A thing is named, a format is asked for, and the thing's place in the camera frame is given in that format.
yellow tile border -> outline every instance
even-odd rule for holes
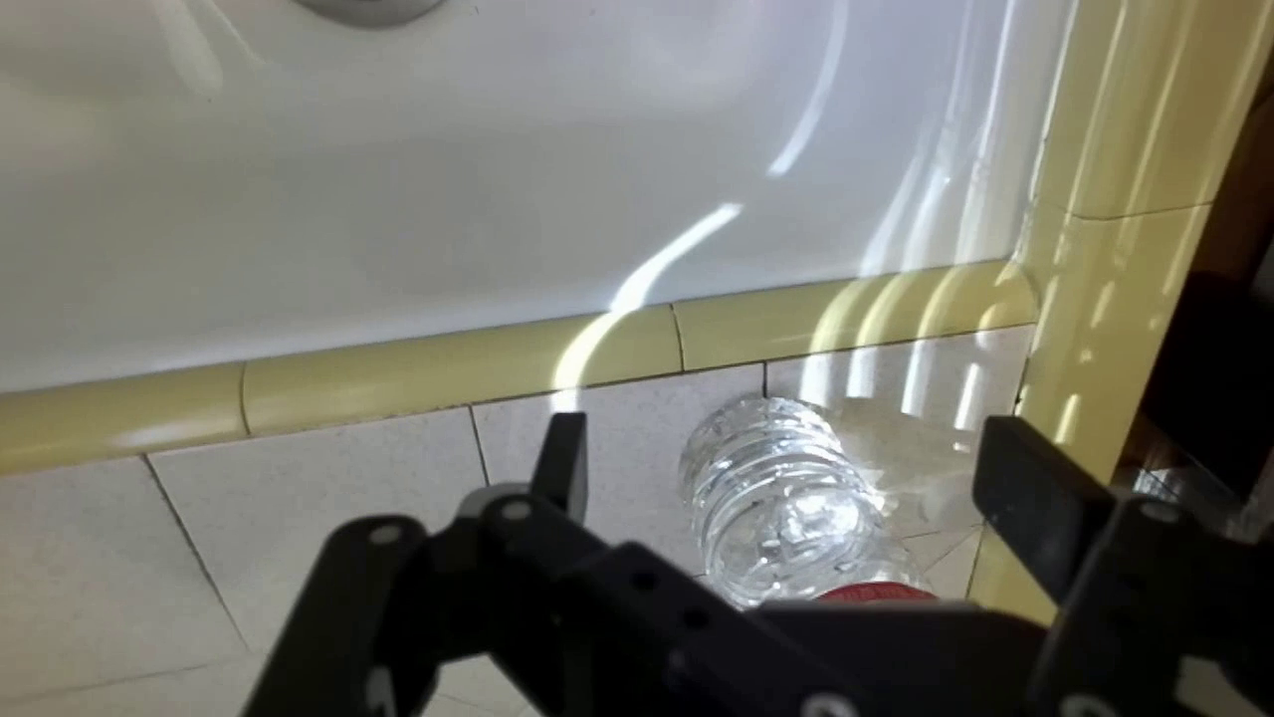
[[[0,393],[0,475],[567,385],[1035,324],[1014,262],[747,289],[241,366]]]
[[[909,337],[971,333],[1035,324],[1032,280],[1014,262],[967,262],[807,281],[674,305],[683,370],[796,359]]]
[[[1018,239],[1043,289],[1018,414],[1093,479],[1125,443],[1270,34],[1270,0],[1075,2]],[[971,597],[1056,610],[991,529]]]
[[[239,366],[0,393],[0,475],[241,434]]]
[[[594,320],[524,324],[414,342],[349,345],[245,361],[241,414],[251,434],[304,431],[381,414],[414,414],[491,398],[545,393],[557,361]],[[621,316],[585,345],[576,385],[677,375],[679,345],[670,305]]]

plastic water bottle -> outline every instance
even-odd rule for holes
[[[977,434],[872,398],[837,403],[845,459],[888,499],[890,532],[971,529]]]
[[[738,605],[901,576],[904,552],[885,532],[888,499],[807,403],[727,403],[689,439],[679,479],[701,574]]]

tiled wall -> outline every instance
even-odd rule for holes
[[[567,385],[1032,326],[1014,262],[803,281],[674,305],[0,393],[0,475]]]
[[[1018,260],[1038,281],[1024,416],[1112,479],[1274,34],[1270,0],[1078,0]],[[986,537],[977,597],[1052,600]]]
[[[774,389],[979,420],[1011,410],[1027,345],[1032,330],[985,330],[585,389],[588,525],[691,565],[677,455],[721,403]],[[401,509],[441,529],[467,488],[529,475],[545,414],[549,398],[514,398],[4,479],[0,714],[234,714],[325,529]],[[979,525],[904,547],[958,597]],[[467,666],[434,714],[524,703]]]

screw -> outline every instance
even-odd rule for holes
[[[401,541],[401,525],[398,525],[398,520],[373,525],[373,529],[365,532],[365,541],[369,541],[369,547],[394,547],[394,541]]]
[[[1152,520],[1180,520],[1181,515],[1174,509],[1174,504],[1166,504],[1166,501],[1141,501],[1141,515],[1152,519]]]
[[[1120,717],[1120,707],[1112,707],[1112,702],[1103,702],[1093,691],[1066,691],[1059,714],[1062,717]]]
[[[800,717],[857,717],[857,707],[840,691],[812,691],[803,698]]]
[[[524,520],[524,519],[529,519],[529,501],[507,501],[507,504],[500,504],[500,519],[507,519],[507,520]]]

black metal bracket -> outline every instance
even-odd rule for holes
[[[977,605],[738,613],[644,547],[581,525],[585,416],[557,414],[529,485],[479,488],[427,532],[330,532],[251,717],[423,714],[437,666],[491,651],[540,714],[1170,714],[1181,651],[1265,707],[1274,563],[1166,501],[1113,504],[1046,439],[991,416],[977,501],[1062,600],[1046,632]]]

